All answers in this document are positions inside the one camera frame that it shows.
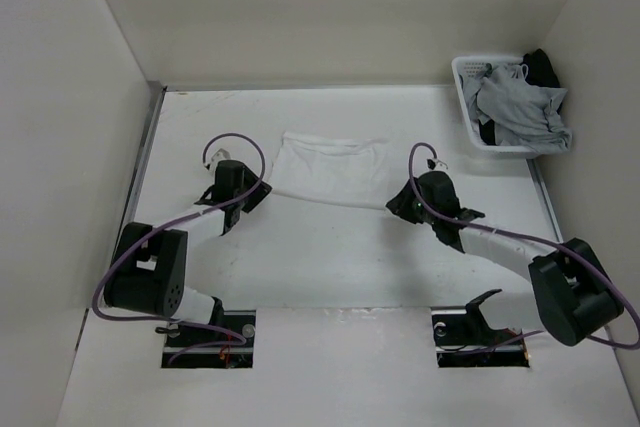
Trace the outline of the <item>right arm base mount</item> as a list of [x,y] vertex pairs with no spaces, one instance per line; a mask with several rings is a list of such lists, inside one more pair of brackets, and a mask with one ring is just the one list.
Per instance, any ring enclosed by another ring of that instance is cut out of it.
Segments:
[[523,339],[502,343],[522,334],[512,328],[494,329],[481,312],[481,305],[501,289],[492,289],[464,305],[431,309],[433,340],[439,368],[489,368],[530,366]]

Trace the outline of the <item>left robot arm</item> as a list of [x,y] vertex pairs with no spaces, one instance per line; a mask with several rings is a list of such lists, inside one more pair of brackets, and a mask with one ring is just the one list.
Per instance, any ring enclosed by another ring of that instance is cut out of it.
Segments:
[[189,256],[199,245],[229,233],[272,187],[244,163],[222,160],[214,182],[179,218],[157,228],[130,222],[121,234],[118,265],[102,288],[109,307],[143,317],[190,323],[190,333],[206,346],[224,334],[222,303],[186,286]]

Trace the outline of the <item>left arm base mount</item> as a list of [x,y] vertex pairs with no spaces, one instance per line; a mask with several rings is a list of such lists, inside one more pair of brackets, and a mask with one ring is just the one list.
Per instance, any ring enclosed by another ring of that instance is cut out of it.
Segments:
[[245,338],[210,330],[169,324],[155,328],[163,337],[163,369],[248,369],[253,367],[257,313],[226,311],[221,326]]

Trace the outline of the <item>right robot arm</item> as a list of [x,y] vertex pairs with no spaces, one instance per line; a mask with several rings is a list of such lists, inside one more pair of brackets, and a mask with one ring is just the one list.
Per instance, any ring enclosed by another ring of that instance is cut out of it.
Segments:
[[534,328],[565,346],[592,339],[627,309],[588,243],[555,243],[483,225],[484,214],[461,206],[442,171],[411,177],[386,209],[409,223],[429,225],[442,244],[527,280],[537,310]]

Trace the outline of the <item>white tank top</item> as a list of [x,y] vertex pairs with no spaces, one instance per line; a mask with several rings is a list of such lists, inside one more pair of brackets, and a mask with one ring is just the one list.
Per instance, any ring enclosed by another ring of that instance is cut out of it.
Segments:
[[388,151],[385,139],[331,139],[286,132],[269,184],[281,196],[381,210],[388,200]]

